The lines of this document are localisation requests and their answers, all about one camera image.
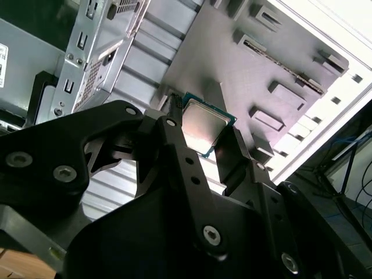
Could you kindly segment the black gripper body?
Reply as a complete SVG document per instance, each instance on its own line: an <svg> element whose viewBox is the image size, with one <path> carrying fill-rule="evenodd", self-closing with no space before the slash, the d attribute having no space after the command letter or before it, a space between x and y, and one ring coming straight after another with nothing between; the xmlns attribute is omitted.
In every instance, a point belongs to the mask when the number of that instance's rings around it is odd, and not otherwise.
<svg viewBox="0 0 372 279"><path fill-rule="evenodd" d="M70 244L64 278L278 278L259 216L213 194L228 255L196 249L177 206L158 189L86 226Z"/></svg>

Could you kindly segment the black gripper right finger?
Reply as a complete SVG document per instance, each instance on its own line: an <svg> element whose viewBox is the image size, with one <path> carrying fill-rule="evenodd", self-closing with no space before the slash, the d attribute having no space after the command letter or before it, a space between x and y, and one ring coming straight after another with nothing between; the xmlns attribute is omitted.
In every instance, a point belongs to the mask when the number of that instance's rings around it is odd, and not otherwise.
<svg viewBox="0 0 372 279"><path fill-rule="evenodd" d="M363 278L363 264L296 187L276 186L228 127L216 142L223 194L251 205L264 227L270 256L286 278Z"/></svg>

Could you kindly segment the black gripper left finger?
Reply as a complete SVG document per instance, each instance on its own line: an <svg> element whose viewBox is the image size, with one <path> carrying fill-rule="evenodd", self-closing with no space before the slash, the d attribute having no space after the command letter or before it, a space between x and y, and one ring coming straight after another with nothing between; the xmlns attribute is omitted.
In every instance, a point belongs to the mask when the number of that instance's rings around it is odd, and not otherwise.
<svg viewBox="0 0 372 279"><path fill-rule="evenodd" d="M1 137L1 203L40 217L72 214L90 178L123 159L137 163L137 196L164 188L181 217L176 240L218 260L226 238L198 155L181 129L181 97L142 113L113 101Z"/></svg>

